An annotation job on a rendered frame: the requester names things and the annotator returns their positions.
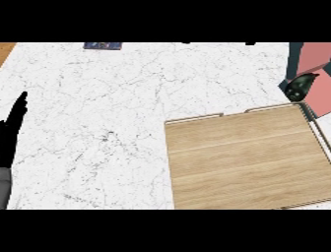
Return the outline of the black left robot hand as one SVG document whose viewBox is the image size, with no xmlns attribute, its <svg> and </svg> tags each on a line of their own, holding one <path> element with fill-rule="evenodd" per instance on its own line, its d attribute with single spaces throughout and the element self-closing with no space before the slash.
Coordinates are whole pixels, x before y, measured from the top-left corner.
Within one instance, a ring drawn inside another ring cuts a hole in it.
<svg viewBox="0 0 331 252">
<path fill-rule="evenodd" d="M 10 168 L 14 160 L 17 135 L 27 112 L 27 93 L 22 92 L 5 120 L 0 121 L 0 167 Z"/>
</svg>

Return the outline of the wooden tray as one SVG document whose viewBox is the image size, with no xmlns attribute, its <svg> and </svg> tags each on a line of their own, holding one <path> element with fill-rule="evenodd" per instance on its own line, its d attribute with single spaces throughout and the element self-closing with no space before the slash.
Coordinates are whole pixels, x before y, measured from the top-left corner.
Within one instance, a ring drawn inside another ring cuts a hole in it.
<svg viewBox="0 0 331 252">
<path fill-rule="evenodd" d="M 177 209 L 287 209 L 331 200 L 331 148 L 301 102 L 164 123 Z"/>
</svg>

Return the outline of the dark eggplant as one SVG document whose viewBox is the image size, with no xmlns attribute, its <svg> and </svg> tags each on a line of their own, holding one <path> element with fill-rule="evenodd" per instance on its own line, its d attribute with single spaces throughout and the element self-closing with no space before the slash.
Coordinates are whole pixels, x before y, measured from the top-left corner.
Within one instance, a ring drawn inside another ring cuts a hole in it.
<svg viewBox="0 0 331 252">
<path fill-rule="evenodd" d="M 318 74 L 306 73 L 295 77 L 285 88 L 285 95 L 290 101 L 301 101 L 309 92 Z"/>
</svg>

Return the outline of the pink and teal cardboard box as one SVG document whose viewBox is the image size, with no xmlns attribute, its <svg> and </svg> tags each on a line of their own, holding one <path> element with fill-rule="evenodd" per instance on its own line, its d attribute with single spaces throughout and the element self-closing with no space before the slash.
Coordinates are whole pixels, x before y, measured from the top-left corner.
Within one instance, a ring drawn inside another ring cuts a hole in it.
<svg viewBox="0 0 331 252">
<path fill-rule="evenodd" d="M 290 82 L 303 74 L 315 75 L 309 88 L 303 89 L 303 101 L 315 118 L 331 112 L 331 42 L 291 42 L 285 79 L 279 83 L 282 93 Z"/>
</svg>

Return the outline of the dark blue flat object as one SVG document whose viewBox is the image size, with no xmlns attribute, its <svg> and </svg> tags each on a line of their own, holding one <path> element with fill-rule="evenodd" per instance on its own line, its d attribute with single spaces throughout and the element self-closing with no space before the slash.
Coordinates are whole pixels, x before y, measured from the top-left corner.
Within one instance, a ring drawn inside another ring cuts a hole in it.
<svg viewBox="0 0 331 252">
<path fill-rule="evenodd" d="M 121 42 L 84 42 L 84 49 L 121 50 Z"/>
</svg>

